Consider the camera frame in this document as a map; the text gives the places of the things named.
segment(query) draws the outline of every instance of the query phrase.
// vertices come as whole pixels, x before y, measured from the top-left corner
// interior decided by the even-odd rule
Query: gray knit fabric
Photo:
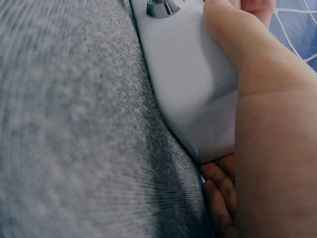
[[[0,0],[0,238],[210,237],[128,0]]]

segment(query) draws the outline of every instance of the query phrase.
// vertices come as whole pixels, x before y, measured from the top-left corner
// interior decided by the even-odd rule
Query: skin
[[[317,237],[317,77],[268,31],[274,5],[204,6],[239,77],[235,154],[200,167],[217,237]]]

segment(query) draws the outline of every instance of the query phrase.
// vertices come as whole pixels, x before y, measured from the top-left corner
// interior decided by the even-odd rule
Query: white device
[[[199,163],[234,152],[237,76],[205,29],[203,1],[131,0],[131,4],[167,125]]]

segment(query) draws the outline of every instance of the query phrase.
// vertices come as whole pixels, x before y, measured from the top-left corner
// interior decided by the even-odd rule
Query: metal button
[[[153,18],[172,16],[180,10],[174,0],[148,0],[147,15]]]

